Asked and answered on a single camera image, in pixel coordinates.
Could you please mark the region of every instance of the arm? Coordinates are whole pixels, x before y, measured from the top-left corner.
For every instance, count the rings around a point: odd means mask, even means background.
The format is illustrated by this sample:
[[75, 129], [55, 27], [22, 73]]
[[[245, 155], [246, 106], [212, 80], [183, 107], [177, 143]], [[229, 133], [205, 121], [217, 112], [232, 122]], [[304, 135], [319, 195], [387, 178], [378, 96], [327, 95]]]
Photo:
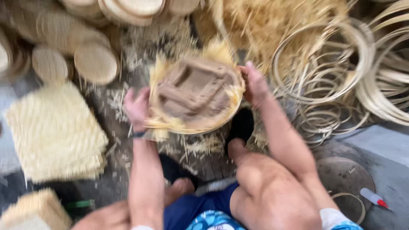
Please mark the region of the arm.
[[[149, 89], [144, 88], [134, 99], [133, 90], [124, 98], [124, 108], [132, 122], [134, 133], [142, 133], [148, 113]], [[152, 141], [133, 139], [133, 165], [131, 169], [128, 203], [130, 219], [134, 227], [145, 225], [155, 230], [163, 229], [164, 177]]]
[[319, 209], [338, 209], [319, 180], [311, 151], [292, 127], [278, 101], [270, 94], [263, 76], [252, 63], [241, 67], [241, 71], [247, 75], [245, 97], [260, 110], [265, 124], [271, 156], [295, 175], [312, 195]]

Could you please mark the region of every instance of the hand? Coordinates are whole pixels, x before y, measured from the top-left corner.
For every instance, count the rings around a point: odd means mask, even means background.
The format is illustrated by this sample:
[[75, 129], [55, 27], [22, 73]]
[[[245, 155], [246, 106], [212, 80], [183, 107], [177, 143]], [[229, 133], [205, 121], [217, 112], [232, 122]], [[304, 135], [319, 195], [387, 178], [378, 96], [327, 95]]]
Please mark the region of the hand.
[[71, 230], [130, 230], [128, 202], [120, 201], [82, 218]]
[[148, 116], [149, 92], [149, 87], [144, 87], [139, 90], [138, 96], [135, 99], [134, 90], [131, 88], [125, 95], [124, 111], [128, 115], [134, 132], [146, 130], [144, 122]]
[[246, 80], [244, 97], [253, 107], [259, 108], [270, 93], [267, 83], [261, 73], [254, 68], [252, 62], [248, 61], [246, 67], [239, 66], [239, 69]]

